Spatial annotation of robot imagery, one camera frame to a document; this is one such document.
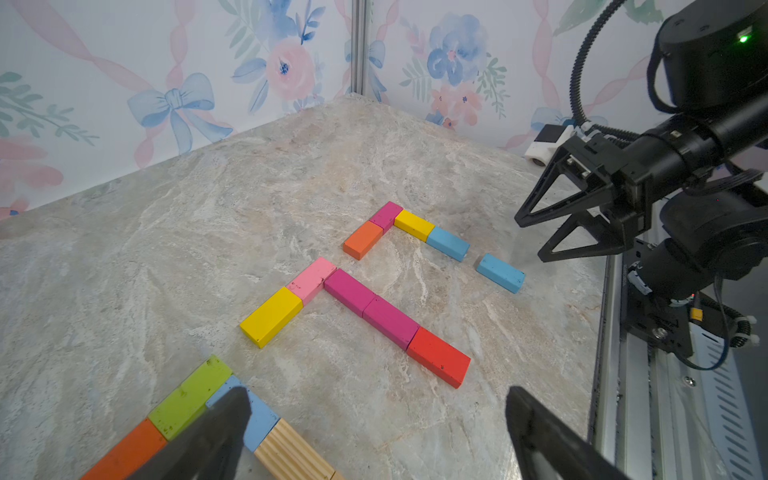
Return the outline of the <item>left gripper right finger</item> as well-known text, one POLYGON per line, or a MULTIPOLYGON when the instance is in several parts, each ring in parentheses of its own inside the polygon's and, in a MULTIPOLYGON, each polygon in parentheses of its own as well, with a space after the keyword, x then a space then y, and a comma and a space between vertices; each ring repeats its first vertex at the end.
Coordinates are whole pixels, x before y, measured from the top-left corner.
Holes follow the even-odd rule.
POLYGON ((505 418, 524 480, 626 477, 520 386, 509 389, 505 418))

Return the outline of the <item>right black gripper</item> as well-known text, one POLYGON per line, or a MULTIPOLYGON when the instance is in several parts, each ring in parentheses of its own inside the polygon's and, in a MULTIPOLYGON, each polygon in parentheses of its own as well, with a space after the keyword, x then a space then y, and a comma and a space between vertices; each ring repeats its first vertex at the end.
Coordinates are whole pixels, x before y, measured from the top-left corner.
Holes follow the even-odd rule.
POLYGON ((556 150, 514 219, 525 228, 570 215, 539 250, 543 262, 620 254, 627 250, 623 227, 632 236, 651 227, 651 183, 650 171, 629 150, 599 134, 589 141, 573 136, 556 150), (560 177, 578 191, 535 210, 560 177))

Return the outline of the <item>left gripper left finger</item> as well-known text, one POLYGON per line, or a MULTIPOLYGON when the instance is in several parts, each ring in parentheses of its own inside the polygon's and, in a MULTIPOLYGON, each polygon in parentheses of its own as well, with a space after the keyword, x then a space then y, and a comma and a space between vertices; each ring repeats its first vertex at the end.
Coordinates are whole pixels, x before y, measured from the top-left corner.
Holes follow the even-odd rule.
POLYGON ((247 390, 221 397, 160 452, 131 475, 133 479, 233 479, 251 418, 247 390))

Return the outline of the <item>green block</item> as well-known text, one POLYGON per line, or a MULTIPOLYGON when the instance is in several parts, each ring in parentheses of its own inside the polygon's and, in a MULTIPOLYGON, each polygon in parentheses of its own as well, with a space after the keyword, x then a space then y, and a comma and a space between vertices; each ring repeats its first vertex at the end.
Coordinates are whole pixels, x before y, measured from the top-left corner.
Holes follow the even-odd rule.
POLYGON ((233 371, 212 355, 149 414, 167 441, 174 440, 206 410, 206 402, 232 376, 233 371))

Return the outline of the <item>light blue block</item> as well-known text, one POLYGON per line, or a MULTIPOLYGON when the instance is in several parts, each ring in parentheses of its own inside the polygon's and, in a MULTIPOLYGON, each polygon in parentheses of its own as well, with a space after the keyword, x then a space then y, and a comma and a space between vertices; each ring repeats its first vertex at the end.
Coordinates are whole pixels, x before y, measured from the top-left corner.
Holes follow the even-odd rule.
POLYGON ((211 408, 225 394, 237 387, 245 388, 248 393, 251 416, 245 429, 243 443, 246 449, 254 453, 280 420, 280 417, 267 404, 245 386, 236 376, 231 375, 206 401, 206 406, 211 408))

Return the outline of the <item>orange block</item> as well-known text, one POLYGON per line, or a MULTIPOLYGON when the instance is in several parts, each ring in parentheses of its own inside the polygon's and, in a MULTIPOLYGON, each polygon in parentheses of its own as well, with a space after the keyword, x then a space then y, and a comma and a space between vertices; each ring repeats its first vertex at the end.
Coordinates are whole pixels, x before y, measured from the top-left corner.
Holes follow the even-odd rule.
POLYGON ((127 479, 166 445, 165 437, 146 418, 88 470, 81 479, 127 479))
POLYGON ((383 228, 367 221, 343 243, 343 251, 356 260, 361 260, 383 235, 383 228))

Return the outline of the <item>tan block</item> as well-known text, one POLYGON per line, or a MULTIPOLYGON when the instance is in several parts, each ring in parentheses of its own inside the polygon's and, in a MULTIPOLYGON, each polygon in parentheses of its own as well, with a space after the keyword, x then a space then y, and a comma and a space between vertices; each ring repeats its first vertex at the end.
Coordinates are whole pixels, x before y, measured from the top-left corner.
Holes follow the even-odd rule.
POLYGON ((331 480, 337 471, 284 419, 280 419, 254 452, 275 478, 331 480))

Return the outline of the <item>red block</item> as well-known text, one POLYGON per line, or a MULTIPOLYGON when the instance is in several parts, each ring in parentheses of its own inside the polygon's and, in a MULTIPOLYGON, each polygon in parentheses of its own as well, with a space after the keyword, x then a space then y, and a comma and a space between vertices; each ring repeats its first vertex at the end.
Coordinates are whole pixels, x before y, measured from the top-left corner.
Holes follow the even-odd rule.
POLYGON ((420 327, 406 353, 444 382, 458 389, 464 382, 471 359, 424 327, 420 327))

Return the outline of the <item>blue block bottom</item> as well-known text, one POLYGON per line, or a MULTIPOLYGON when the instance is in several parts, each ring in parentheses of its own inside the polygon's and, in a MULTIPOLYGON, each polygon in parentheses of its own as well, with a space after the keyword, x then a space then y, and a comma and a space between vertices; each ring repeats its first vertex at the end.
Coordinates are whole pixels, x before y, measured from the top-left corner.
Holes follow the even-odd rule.
POLYGON ((515 267, 486 254, 476 268, 477 272, 504 289, 517 294, 522 288, 525 274, 515 267))

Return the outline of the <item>yellow block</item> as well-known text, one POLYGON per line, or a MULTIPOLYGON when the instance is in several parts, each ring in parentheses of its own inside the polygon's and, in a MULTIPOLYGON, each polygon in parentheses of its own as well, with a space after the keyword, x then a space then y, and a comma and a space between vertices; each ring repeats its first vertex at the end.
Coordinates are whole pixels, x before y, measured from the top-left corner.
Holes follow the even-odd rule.
POLYGON ((241 330, 264 348, 303 308, 303 301, 287 287, 281 288, 240 323, 241 330))
POLYGON ((427 242, 429 235, 435 228, 435 225, 431 222, 407 210, 402 210, 395 217, 394 225, 423 242, 427 242))

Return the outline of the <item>magenta block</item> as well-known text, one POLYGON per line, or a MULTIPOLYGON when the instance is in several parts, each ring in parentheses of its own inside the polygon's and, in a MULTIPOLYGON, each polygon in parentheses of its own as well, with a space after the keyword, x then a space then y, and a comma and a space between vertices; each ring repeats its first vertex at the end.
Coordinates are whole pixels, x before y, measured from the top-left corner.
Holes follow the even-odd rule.
POLYGON ((325 290, 359 317, 376 294, 345 270, 336 269, 324 282, 325 290))
POLYGON ((402 350, 408 349, 420 329, 418 322, 380 296, 364 309, 363 319, 402 350))
POLYGON ((370 222, 380 227, 383 233, 387 233, 402 211, 403 208, 400 205, 389 201, 370 218, 370 222))

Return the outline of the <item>pink block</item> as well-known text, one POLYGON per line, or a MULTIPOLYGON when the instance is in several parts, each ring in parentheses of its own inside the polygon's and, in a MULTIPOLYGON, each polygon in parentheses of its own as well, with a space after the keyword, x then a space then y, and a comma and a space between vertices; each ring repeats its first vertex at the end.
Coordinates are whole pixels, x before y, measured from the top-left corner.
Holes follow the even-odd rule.
POLYGON ((335 264, 323 257, 319 257, 294 278, 287 288, 301 299, 304 306, 307 306, 324 289, 325 281, 336 270, 337 266, 335 264))

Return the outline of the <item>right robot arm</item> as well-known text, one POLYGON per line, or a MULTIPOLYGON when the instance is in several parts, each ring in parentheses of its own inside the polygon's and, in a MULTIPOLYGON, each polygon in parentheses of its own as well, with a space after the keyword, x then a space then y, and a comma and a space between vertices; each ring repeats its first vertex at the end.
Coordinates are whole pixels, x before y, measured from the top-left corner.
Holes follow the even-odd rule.
POLYGON ((654 220, 667 238, 628 278, 647 297, 684 301, 718 280, 737 280, 767 254, 761 174, 733 163, 767 144, 767 5, 695 1, 659 28, 646 70, 648 96, 666 115, 634 133, 590 123, 581 102, 586 57, 618 10, 611 2, 572 69, 573 118, 583 130, 558 147, 515 219, 561 220, 539 251, 545 262, 620 254, 654 220))

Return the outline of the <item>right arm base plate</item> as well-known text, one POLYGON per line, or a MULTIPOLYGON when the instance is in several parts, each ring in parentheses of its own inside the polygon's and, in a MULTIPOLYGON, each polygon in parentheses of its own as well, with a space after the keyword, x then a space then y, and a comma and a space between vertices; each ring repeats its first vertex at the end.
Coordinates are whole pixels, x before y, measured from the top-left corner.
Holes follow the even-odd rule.
POLYGON ((621 324, 651 348, 689 358, 694 353, 689 326, 693 296, 684 300, 656 297, 640 281, 638 270, 654 248, 654 244, 636 239, 633 249, 623 254, 626 272, 621 324))

